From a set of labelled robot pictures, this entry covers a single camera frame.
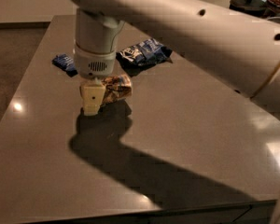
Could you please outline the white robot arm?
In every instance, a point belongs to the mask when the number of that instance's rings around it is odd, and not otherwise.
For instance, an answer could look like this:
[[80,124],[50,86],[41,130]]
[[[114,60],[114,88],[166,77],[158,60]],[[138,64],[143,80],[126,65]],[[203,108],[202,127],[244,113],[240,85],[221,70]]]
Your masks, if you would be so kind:
[[97,114],[125,23],[280,120],[280,24],[200,0],[71,0],[77,5],[74,60],[83,106]]

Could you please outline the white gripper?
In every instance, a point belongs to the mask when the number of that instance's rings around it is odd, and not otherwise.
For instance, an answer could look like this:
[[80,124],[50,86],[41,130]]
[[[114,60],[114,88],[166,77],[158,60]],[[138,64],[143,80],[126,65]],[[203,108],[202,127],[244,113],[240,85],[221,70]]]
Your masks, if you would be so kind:
[[105,86],[101,79],[94,77],[110,75],[113,72],[115,59],[116,52],[112,46],[75,44],[74,62],[76,70],[81,77],[87,79],[80,85],[85,116],[98,114],[104,100]]

